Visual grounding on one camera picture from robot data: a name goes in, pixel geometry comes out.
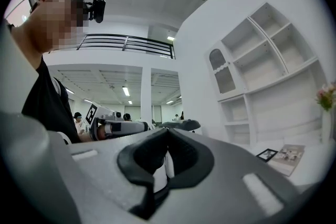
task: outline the black t-shirt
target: black t-shirt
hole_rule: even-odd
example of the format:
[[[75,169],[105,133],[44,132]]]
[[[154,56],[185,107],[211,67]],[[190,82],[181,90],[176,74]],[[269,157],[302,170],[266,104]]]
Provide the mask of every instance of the black t-shirt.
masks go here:
[[[57,81],[61,88],[61,95],[56,92],[43,58],[36,71],[38,78],[27,97],[22,114],[37,119],[49,131],[66,134],[72,143],[80,142],[72,118],[67,90]]]

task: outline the black camera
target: black camera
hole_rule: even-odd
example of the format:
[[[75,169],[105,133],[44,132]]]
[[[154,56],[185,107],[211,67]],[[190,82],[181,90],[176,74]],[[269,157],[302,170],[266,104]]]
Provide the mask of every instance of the black camera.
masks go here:
[[[91,5],[89,7],[89,20],[95,19],[99,24],[103,21],[104,10],[105,10],[105,0],[93,0],[93,2],[85,2],[85,4]]]

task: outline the photo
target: photo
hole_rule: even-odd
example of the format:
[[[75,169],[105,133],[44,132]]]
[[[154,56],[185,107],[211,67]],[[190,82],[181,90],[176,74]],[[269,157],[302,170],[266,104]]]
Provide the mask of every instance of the photo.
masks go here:
[[[257,155],[258,158],[262,159],[264,162],[268,162],[273,156],[277,154],[277,151],[270,150],[269,148]]]

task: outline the book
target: book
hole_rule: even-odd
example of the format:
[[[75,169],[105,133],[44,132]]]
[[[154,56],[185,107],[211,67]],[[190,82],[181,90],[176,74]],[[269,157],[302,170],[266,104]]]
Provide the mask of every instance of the book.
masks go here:
[[[268,164],[283,175],[290,176],[299,164],[304,152],[304,146],[284,145]]]

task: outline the neck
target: neck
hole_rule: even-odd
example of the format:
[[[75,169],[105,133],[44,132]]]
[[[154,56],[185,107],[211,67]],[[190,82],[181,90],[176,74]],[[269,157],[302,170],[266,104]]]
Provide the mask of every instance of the neck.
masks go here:
[[[41,64],[42,53],[34,46],[34,41],[31,35],[29,35],[27,24],[13,27],[11,34],[28,62],[30,62],[34,69],[37,69]]]

